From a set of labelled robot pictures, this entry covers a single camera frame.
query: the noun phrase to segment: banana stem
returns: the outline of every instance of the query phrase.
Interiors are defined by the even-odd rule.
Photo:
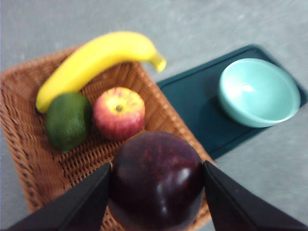
[[[163,71],[167,64],[165,58],[158,52],[150,58],[150,63],[155,67],[157,72]]]

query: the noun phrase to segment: gray surface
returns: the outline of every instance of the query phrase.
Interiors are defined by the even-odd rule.
[[[167,58],[155,81],[250,43],[308,89],[307,0],[2,0],[1,69],[115,30],[149,36]],[[308,224],[308,106],[217,160],[219,167]],[[28,214],[1,135],[1,226]],[[214,230],[212,223],[202,230]]]

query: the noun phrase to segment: apple stem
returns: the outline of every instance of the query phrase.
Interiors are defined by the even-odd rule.
[[[117,112],[121,112],[123,107],[121,105],[117,105],[115,109]]]

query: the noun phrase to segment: lime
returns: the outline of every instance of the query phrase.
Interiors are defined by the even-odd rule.
[[[46,115],[45,128],[50,143],[67,153],[86,140],[90,133],[92,107],[81,93],[69,92],[56,97]]]

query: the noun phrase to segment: woven basket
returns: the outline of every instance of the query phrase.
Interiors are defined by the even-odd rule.
[[[50,145],[44,115],[35,110],[38,89],[75,48],[5,70],[1,74],[1,123],[30,211],[33,212],[65,193],[105,162],[113,160],[121,142],[104,139],[95,126],[90,137],[73,151],[63,154]],[[130,88],[145,101],[145,130],[163,130],[185,139],[203,161],[211,160],[186,127],[158,86],[140,63],[121,63],[99,74],[81,92],[91,104],[115,86]],[[210,219],[204,199],[200,213],[189,230]],[[101,230],[123,228],[110,216],[108,208]]]

